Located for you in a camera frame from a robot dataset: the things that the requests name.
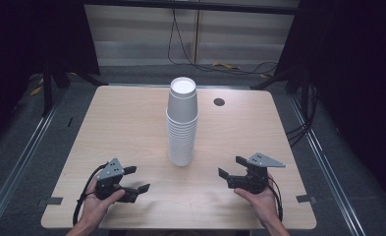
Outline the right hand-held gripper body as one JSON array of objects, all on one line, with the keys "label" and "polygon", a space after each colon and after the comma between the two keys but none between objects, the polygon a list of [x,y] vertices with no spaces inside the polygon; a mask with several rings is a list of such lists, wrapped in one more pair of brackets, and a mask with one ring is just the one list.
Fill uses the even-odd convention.
[{"label": "right hand-held gripper body", "polygon": [[259,194],[268,186],[269,167],[285,168],[286,164],[275,160],[263,153],[257,152],[246,158],[248,165],[245,176],[230,175],[227,185],[230,189],[244,189],[252,194]]}]

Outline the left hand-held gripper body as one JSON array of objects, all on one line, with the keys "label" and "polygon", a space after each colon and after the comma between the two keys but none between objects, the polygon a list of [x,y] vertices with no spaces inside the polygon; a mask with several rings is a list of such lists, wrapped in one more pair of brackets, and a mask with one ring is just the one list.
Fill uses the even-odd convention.
[{"label": "left hand-held gripper body", "polygon": [[125,170],[120,161],[113,158],[96,177],[95,195],[100,200],[109,198],[121,189],[120,181],[124,174]]}]

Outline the stack of white paper cups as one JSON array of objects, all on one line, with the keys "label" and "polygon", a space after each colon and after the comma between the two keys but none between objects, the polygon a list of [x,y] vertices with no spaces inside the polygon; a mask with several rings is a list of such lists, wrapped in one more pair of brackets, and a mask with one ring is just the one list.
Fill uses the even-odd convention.
[{"label": "stack of white paper cups", "polygon": [[177,166],[193,161],[198,121],[195,82],[179,77],[171,82],[166,108],[169,160]]}]

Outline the person's right hand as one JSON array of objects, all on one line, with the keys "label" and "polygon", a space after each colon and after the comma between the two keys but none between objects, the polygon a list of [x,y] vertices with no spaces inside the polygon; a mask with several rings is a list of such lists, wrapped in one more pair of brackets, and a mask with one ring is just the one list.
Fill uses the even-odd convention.
[{"label": "person's right hand", "polygon": [[276,207],[276,198],[270,188],[273,187],[271,175],[268,176],[268,186],[260,194],[252,194],[244,189],[237,188],[234,193],[248,201],[256,217],[265,228],[267,222],[281,221]]}]

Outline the person's left hand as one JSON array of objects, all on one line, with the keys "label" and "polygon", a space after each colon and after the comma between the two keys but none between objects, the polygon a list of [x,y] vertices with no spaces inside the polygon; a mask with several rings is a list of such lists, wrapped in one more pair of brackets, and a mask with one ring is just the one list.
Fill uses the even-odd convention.
[{"label": "person's left hand", "polygon": [[95,187],[96,180],[93,180],[87,188],[87,197],[83,203],[83,214],[79,220],[79,224],[85,228],[96,228],[106,215],[108,208],[126,194],[124,190],[118,190],[105,200],[100,200],[94,194]]}]

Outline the black metal stand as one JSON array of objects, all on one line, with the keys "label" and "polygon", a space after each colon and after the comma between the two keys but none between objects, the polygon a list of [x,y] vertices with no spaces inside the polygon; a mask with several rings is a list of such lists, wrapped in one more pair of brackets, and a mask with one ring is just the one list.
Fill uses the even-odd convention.
[{"label": "black metal stand", "polygon": [[309,101],[309,75],[308,70],[304,65],[294,65],[284,71],[277,69],[273,76],[269,77],[261,84],[251,86],[254,90],[264,90],[277,82],[287,81],[285,91],[289,94],[296,94],[298,89],[301,89],[302,108],[308,108]]},{"label": "black metal stand", "polygon": [[53,93],[52,82],[55,82],[59,89],[67,89],[71,81],[69,74],[74,73],[83,80],[91,83],[96,87],[107,86],[107,83],[95,79],[89,73],[85,73],[81,68],[66,62],[60,58],[47,59],[43,65],[43,94],[44,94],[44,110],[43,116],[46,116],[53,109]]}]

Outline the black curtain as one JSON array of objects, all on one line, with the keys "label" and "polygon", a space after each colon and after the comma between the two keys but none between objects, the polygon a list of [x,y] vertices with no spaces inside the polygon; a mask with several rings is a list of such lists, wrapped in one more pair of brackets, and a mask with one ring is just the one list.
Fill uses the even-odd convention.
[{"label": "black curtain", "polygon": [[386,0],[300,0],[278,69],[307,68],[332,119],[386,192]]},{"label": "black curtain", "polygon": [[0,0],[0,134],[46,67],[99,73],[84,0]]}]

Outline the black horizontal bar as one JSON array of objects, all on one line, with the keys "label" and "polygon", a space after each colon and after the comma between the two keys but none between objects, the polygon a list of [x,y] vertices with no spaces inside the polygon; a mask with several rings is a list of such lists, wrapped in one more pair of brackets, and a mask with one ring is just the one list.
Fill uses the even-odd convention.
[{"label": "black horizontal bar", "polygon": [[302,12],[302,10],[299,8],[289,8],[289,7],[236,5],[236,4],[222,4],[222,3],[201,3],[201,2],[170,1],[170,0],[83,0],[83,2],[87,5],[98,5],[98,6],[202,10],[202,11],[257,13],[257,14],[273,14],[273,15],[297,15]]}]

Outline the metal floor rail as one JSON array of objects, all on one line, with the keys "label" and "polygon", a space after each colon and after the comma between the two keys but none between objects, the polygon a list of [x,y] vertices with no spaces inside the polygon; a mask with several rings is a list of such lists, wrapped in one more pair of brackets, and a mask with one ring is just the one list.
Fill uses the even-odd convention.
[{"label": "metal floor rail", "polygon": [[343,190],[340,181],[334,172],[326,153],[319,139],[316,137],[312,128],[309,128],[306,124],[306,120],[303,118],[302,106],[295,95],[290,96],[295,113],[299,122],[304,127],[304,136],[306,137],[311,150],[315,156],[315,159],[324,175],[324,178],[330,188],[333,198],[344,217],[346,224],[352,234],[352,236],[366,236],[364,229],[359,221],[358,215],[350,203],[345,191]]},{"label": "metal floor rail", "polygon": [[41,98],[20,102],[0,136],[0,217],[12,198],[42,141],[64,94],[60,93],[45,111]]}]

